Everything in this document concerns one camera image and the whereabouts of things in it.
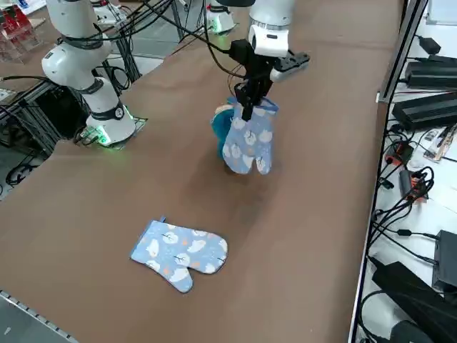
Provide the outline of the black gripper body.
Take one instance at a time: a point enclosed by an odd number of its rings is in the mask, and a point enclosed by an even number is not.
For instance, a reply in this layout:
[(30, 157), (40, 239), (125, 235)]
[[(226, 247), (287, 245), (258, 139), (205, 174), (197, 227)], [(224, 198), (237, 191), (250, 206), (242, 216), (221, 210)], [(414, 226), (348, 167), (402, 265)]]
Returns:
[(271, 71), (274, 67), (273, 57), (255, 54), (252, 45), (245, 39), (237, 39), (231, 42), (230, 57), (245, 69), (245, 74), (231, 73), (238, 78), (249, 81), (258, 81), (264, 86), (271, 86)]

